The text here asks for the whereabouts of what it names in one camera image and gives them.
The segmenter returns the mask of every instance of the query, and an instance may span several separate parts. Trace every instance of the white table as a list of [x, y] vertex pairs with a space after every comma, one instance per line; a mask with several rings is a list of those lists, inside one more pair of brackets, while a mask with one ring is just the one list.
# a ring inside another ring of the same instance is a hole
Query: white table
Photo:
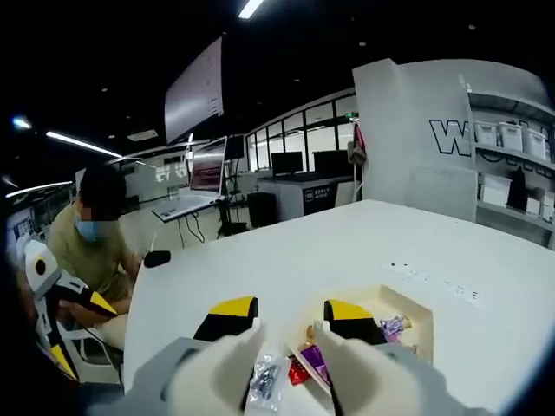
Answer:
[[[478, 290], [482, 304], [405, 282], [383, 268], [390, 262]], [[433, 310], [434, 366], [467, 406], [502, 410], [551, 340], [553, 251], [455, 218], [362, 201], [175, 251], [168, 264], [141, 268], [127, 321], [126, 391], [137, 368], [176, 338], [193, 336], [217, 302], [257, 296], [275, 342], [315, 293], [377, 283]], [[305, 389], [292, 390], [290, 406], [317, 414]]]

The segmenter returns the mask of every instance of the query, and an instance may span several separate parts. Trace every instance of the glass wall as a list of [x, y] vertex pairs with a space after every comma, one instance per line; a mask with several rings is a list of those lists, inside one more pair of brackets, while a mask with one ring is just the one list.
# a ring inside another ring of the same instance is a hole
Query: glass wall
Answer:
[[306, 110], [308, 132], [309, 168], [314, 170], [314, 152], [336, 150], [336, 129], [332, 103]]
[[267, 137], [265, 128], [257, 131], [258, 169], [267, 169], [270, 167]]
[[254, 134], [247, 136], [251, 171], [271, 167], [271, 154], [281, 152], [301, 152], [304, 172], [314, 171], [314, 152], [347, 149], [353, 125], [346, 114], [356, 111], [356, 97], [347, 93], [258, 129], [256, 145]]
[[270, 141], [270, 154], [283, 153], [284, 149], [284, 131], [282, 130], [281, 121], [268, 127], [268, 137]]
[[257, 144], [254, 140], [254, 134], [247, 136], [246, 148], [249, 149], [249, 167], [251, 172], [254, 172], [258, 169]]

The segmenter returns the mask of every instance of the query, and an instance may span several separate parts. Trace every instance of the black mouse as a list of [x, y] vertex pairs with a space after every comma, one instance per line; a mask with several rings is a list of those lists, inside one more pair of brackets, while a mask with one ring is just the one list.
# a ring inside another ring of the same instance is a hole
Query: black mouse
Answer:
[[166, 264], [172, 259], [172, 255], [167, 250], [150, 251], [145, 256], [145, 267], [152, 269], [156, 266]]

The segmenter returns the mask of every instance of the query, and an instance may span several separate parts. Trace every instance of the khaki t-shirt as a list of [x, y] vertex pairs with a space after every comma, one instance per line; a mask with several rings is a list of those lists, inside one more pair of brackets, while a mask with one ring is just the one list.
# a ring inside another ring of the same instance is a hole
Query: khaki t-shirt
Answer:
[[118, 265], [130, 253], [119, 224], [114, 223], [108, 237], [89, 243], [75, 228], [75, 215], [75, 207], [70, 204], [60, 211], [50, 226], [48, 247], [58, 265], [71, 276], [83, 280], [107, 302], [126, 298], [127, 277], [118, 271]]

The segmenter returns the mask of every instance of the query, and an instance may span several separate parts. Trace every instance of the plastic bag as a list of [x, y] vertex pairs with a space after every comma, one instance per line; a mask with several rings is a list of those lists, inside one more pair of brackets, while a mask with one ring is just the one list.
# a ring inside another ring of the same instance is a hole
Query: plastic bag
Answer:
[[277, 412], [284, 394], [291, 362], [283, 356], [258, 354], [249, 383], [248, 406]]

